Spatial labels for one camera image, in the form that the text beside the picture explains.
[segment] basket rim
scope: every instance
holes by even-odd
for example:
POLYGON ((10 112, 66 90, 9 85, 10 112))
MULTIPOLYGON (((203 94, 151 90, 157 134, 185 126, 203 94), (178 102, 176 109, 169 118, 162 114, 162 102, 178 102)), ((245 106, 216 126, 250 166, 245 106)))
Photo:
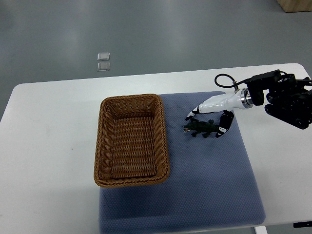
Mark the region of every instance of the basket rim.
POLYGON ((108 97, 104 99, 100 106, 100 113, 103 111, 103 108, 105 105, 107 105, 109 102, 114 101, 116 99, 123 99, 123 100, 138 100, 144 98, 155 98, 157 102, 159 102, 159 108, 160 108, 160 117, 162 119, 161 121, 161 133, 162 137, 160 138, 161 145, 163 147, 163 150, 165 153, 163 153, 160 157, 160 163, 162 164, 163 173, 161 175, 153 175, 153 176, 142 176, 138 178, 118 178, 118 179, 100 179, 99 178, 99 160, 100 160, 100 152, 101 149, 101 142, 99 141, 99 135, 102 133, 102 125, 101 125, 101 119, 99 115, 99 122, 98 122, 98 131, 97 131, 97 145, 96 145, 96 155, 95 155, 95 166, 94 166, 94 181, 95 183, 104 188, 112 188, 112 187, 125 187, 125 186, 137 186, 137 185, 149 185, 149 184, 158 184, 164 182, 170 173, 170 163, 169 163, 169 154, 168 154, 168 145, 167 145, 167 137, 166 137, 166 127, 165 127, 165 115, 164 115, 164 106, 162 99, 157 94, 139 94, 139 95, 126 95, 126 96, 114 96, 114 97, 108 97))

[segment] toy crocodile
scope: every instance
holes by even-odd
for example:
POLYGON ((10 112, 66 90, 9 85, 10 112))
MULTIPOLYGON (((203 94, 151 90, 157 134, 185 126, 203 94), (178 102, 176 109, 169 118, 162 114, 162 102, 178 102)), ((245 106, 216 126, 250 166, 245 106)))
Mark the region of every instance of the toy crocodile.
POLYGON ((219 125, 214 124, 214 121, 210 119, 208 122, 199 121, 198 119, 191 118, 191 122, 184 125, 184 132, 195 130, 196 132, 192 133, 193 137, 196 137, 197 134, 205 132, 203 134, 204 138, 207 138, 210 133, 217 132, 219 125))

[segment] white robotic hand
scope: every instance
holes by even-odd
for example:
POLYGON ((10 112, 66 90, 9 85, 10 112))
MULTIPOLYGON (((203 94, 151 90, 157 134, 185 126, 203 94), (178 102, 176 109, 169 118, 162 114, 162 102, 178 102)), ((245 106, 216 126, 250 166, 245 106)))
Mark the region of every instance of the white robotic hand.
POLYGON ((220 118, 220 124, 216 138, 226 133, 232 123, 234 114, 231 112, 233 108, 248 109, 253 106, 248 89, 242 89, 240 92, 237 90, 235 94, 221 94, 212 96, 211 98, 202 102, 199 106, 195 107, 185 118, 186 121, 191 119, 196 114, 208 114, 213 112, 223 111, 220 118))
POLYGON ((253 106, 249 92, 247 89, 242 89, 241 92, 236 94, 221 94, 212 96, 211 98, 202 102, 199 106, 195 107, 185 118, 189 120, 196 114, 200 113, 213 113, 219 111, 231 111, 233 108, 248 109, 253 106))

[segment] robotic arm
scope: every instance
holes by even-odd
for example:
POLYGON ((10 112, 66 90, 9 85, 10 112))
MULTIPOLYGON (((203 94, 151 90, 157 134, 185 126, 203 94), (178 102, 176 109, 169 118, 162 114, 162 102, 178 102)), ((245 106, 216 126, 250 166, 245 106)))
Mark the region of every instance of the robotic arm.
POLYGON ((215 77, 214 82, 219 87, 235 88, 235 93, 213 96, 205 100, 195 107, 185 120, 200 113, 223 111, 216 137, 220 137, 230 128, 234 118, 231 112, 233 108, 249 109, 253 105, 263 105, 263 90, 267 89, 269 93, 266 98, 270 103, 264 108, 267 114, 300 129, 306 129, 312 122, 312 90, 304 88, 308 85, 312 86, 312 80, 308 77, 296 80, 294 74, 275 70, 253 76, 239 83, 227 74, 219 74, 215 77), (229 77, 233 81, 233 85, 218 84, 217 78, 220 76, 229 77), (240 91, 238 85, 242 83, 245 83, 248 88, 240 91))

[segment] white table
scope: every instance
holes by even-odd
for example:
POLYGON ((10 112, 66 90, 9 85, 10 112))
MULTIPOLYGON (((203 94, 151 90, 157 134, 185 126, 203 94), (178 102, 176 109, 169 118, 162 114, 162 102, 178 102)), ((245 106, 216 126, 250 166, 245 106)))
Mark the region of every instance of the white table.
MULTIPOLYGON (((214 77, 240 81, 275 69, 308 76, 293 63, 18 85, 0 122, 0 233, 98 233, 93 166, 106 97, 233 92, 214 77)), ((263 225, 312 220, 312 127, 299 130, 264 106, 234 112, 264 204, 263 225)))

